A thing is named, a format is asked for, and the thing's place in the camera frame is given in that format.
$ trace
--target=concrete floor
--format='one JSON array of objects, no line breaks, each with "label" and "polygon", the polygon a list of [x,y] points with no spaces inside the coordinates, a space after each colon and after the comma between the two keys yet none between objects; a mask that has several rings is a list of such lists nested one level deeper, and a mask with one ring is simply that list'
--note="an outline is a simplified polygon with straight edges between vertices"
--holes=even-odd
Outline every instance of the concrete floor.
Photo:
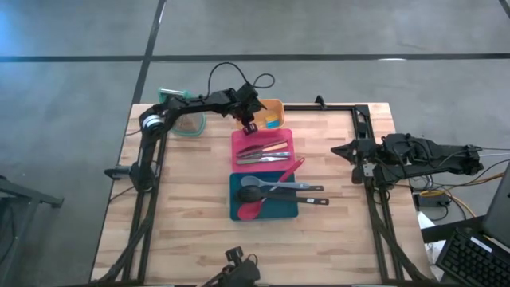
[{"label": "concrete floor", "polygon": [[[144,55],[157,4],[0,0],[0,59]],[[497,0],[168,0],[154,55],[508,53],[509,32]],[[215,64],[151,63],[141,102],[154,103],[160,86],[205,92]],[[440,144],[510,147],[508,60],[238,64],[249,79],[265,72],[277,78],[262,98],[310,102],[320,94],[330,102],[390,102],[398,132]],[[140,66],[0,62],[0,174],[65,197],[60,210],[37,212],[16,286],[88,280],[112,185],[102,171],[118,159]],[[219,69],[212,89],[240,83],[237,72]],[[497,184],[455,194],[484,214]],[[426,211],[430,217],[442,212]],[[453,206],[441,222],[459,219]]]}]

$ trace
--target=wooden tabletop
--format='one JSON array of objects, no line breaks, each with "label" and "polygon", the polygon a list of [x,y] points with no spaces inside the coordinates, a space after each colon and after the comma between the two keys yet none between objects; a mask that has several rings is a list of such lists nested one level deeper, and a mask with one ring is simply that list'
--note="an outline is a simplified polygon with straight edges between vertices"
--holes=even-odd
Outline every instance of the wooden tabletop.
[{"label": "wooden tabletop", "polygon": [[[394,132],[389,104],[368,105],[376,138]],[[138,116],[149,106],[133,106],[127,133],[139,129]],[[260,283],[380,281],[363,185],[352,184],[349,162],[330,152],[353,140],[350,113],[286,112],[284,126],[292,129],[296,157],[306,158],[296,180],[323,185],[321,196],[330,198],[330,205],[300,204],[293,220],[230,220],[230,135],[235,123],[207,114],[200,137],[169,134],[146,284],[204,282],[221,270],[225,251],[235,246],[258,256]],[[136,161],[140,136],[125,139],[120,164]],[[128,179],[116,182],[112,196],[130,186]],[[101,277],[126,246],[134,206],[134,191],[109,205],[92,279]],[[399,245],[425,275],[432,276],[409,189],[393,189],[390,208]],[[385,253],[391,270],[387,248]],[[133,268],[138,268],[136,259]]]}]

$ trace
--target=spoon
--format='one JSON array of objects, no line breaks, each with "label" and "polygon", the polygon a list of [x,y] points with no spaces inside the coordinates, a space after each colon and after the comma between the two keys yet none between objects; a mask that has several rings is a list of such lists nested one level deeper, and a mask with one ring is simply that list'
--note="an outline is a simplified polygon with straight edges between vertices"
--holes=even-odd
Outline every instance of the spoon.
[{"label": "spoon", "polygon": [[[298,161],[296,161],[280,177],[280,179],[278,179],[278,181],[284,182],[285,180],[287,180],[288,177],[291,176],[294,173],[294,171],[296,171],[297,168],[301,166],[301,164],[303,164],[303,162],[304,162],[304,158],[301,158]],[[277,188],[278,187],[272,187],[269,191],[274,191]],[[262,204],[264,203],[265,200],[266,200],[266,198],[263,198],[262,200],[257,200],[256,202],[247,202],[247,203],[242,204],[241,207],[239,207],[239,210],[237,211],[237,216],[241,220],[253,220],[253,219],[257,218],[257,216],[262,211]]]},{"label": "spoon", "polygon": [[241,185],[243,187],[254,185],[257,187],[265,187],[265,186],[272,186],[272,187],[287,187],[287,188],[294,188],[298,190],[311,190],[311,191],[322,191],[324,187],[322,186],[310,186],[307,183],[268,183],[264,180],[258,179],[255,176],[245,176],[241,179]]},{"label": "spoon", "polygon": [[329,205],[329,199],[314,199],[314,198],[301,198],[282,194],[275,194],[269,192],[262,192],[261,188],[254,185],[248,185],[241,187],[237,192],[237,197],[242,202],[256,202],[262,198],[283,200],[289,202],[300,202],[316,205]]}]

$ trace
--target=pink tray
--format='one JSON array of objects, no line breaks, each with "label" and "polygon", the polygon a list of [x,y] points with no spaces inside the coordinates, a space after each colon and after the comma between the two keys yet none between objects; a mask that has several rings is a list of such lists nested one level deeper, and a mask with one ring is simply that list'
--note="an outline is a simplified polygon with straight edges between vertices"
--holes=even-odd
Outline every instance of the pink tray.
[{"label": "pink tray", "polygon": [[[287,140],[288,146],[280,150],[268,152],[290,151],[289,160],[276,161],[271,163],[252,163],[237,164],[237,153],[249,146],[257,144],[270,144],[279,140]],[[257,171],[286,171],[296,162],[294,154],[294,143],[292,141],[292,131],[288,128],[278,128],[275,130],[265,130],[255,132],[246,136],[243,131],[235,131],[232,133],[232,171],[233,172],[257,172]]]}]

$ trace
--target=red spatula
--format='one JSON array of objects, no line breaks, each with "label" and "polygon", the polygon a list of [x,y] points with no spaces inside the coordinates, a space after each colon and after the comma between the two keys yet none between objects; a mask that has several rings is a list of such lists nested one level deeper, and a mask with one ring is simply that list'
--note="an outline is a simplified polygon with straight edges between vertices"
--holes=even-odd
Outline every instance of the red spatula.
[{"label": "red spatula", "polygon": [[[296,169],[303,164],[304,158],[296,161],[281,177],[278,179],[280,182],[284,182],[288,179],[288,177],[296,171]],[[243,203],[239,210],[237,211],[237,216],[241,220],[254,220],[260,214],[262,210],[262,204],[265,199],[259,200],[257,202],[252,203]]]}]

